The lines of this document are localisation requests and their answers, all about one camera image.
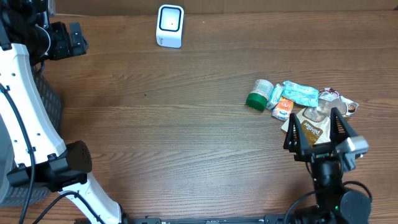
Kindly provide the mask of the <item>orange snack packet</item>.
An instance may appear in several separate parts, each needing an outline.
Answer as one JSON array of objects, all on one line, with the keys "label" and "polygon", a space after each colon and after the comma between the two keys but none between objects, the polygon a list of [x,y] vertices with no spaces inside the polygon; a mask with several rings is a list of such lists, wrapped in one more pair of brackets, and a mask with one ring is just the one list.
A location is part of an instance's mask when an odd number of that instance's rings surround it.
[{"label": "orange snack packet", "polygon": [[288,120],[293,107],[294,102],[282,96],[278,104],[276,104],[276,106],[272,110],[272,116],[279,120],[286,121]]}]

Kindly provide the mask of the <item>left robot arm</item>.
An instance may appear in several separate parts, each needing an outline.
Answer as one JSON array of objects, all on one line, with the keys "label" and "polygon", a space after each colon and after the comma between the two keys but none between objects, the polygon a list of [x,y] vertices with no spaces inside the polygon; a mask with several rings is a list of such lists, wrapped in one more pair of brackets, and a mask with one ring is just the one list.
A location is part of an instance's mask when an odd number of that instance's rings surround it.
[{"label": "left robot arm", "polygon": [[127,223],[95,179],[86,144],[67,144],[58,133],[62,106],[42,75],[45,61],[84,55],[88,43],[79,23],[50,22],[49,11],[48,1],[1,2],[1,117],[16,165],[7,179],[27,188],[23,215],[34,187],[45,187],[74,203],[87,223]]}]

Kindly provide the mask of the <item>green lid jar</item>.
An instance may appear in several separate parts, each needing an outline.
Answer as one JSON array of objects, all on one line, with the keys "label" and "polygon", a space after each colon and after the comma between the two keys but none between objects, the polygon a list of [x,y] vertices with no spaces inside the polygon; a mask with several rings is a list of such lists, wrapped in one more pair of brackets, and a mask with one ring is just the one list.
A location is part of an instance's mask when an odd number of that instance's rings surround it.
[{"label": "green lid jar", "polygon": [[263,112],[271,97],[274,85],[268,80],[258,79],[246,98],[246,105],[250,108]]}]

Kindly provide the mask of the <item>brown nut snack bag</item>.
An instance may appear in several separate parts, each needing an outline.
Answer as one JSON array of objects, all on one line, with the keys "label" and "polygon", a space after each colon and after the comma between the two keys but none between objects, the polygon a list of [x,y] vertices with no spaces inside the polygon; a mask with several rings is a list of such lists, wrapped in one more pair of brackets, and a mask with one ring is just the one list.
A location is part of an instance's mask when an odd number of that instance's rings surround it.
[{"label": "brown nut snack bag", "polygon": [[310,146],[330,142],[330,115],[332,108],[338,108],[343,117],[353,115],[359,104],[345,98],[332,88],[323,88],[319,92],[318,106],[306,107],[295,115],[300,121]]}]

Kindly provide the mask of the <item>teal snack bar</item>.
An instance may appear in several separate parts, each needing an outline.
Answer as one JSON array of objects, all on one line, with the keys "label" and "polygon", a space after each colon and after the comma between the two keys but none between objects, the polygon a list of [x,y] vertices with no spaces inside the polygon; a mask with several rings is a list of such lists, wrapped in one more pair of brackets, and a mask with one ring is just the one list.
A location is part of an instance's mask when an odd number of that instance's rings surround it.
[{"label": "teal snack bar", "polygon": [[296,104],[316,108],[318,106],[319,91],[313,87],[299,85],[292,81],[284,81],[282,96]]}]

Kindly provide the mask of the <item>small teal white carton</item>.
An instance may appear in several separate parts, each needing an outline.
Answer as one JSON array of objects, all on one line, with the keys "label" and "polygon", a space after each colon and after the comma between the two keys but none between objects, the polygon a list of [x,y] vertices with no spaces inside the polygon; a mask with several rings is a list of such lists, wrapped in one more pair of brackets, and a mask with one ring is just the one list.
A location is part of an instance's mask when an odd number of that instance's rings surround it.
[{"label": "small teal white carton", "polygon": [[278,104],[278,102],[279,102],[279,100],[280,100],[280,98],[282,96],[283,91],[284,91],[284,86],[283,85],[281,85],[279,83],[275,85],[275,87],[274,87],[274,89],[273,89],[273,91],[271,93],[271,96],[269,98],[268,104],[266,106],[266,108],[268,110],[272,110]]}]

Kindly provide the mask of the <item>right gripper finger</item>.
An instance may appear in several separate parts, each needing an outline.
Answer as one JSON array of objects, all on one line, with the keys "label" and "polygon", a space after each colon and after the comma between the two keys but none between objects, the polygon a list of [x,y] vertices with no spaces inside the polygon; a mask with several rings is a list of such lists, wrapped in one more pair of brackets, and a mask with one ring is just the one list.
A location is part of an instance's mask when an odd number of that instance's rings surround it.
[{"label": "right gripper finger", "polygon": [[341,115],[338,108],[332,108],[330,113],[330,147],[336,147],[347,138],[358,134]]},{"label": "right gripper finger", "polygon": [[288,130],[283,147],[289,152],[296,153],[296,155],[310,154],[311,147],[300,120],[296,116],[289,117]]}]

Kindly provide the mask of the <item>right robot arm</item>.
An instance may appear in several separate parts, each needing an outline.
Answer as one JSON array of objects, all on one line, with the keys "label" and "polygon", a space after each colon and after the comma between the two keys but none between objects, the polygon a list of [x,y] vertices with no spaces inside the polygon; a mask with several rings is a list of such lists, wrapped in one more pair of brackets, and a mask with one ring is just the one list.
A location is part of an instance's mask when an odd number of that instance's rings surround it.
[{"label": "right robot arm", "polygon": [[368,152],[369,144],[348,124],[337,108],[330,113],[330,141],[310,145],[296,114],[292,113],[284,149],[304,162],[313,191],[301,196],[286,211],[284,223],[367,223],[373,196],[358,181],[343,181]]}]

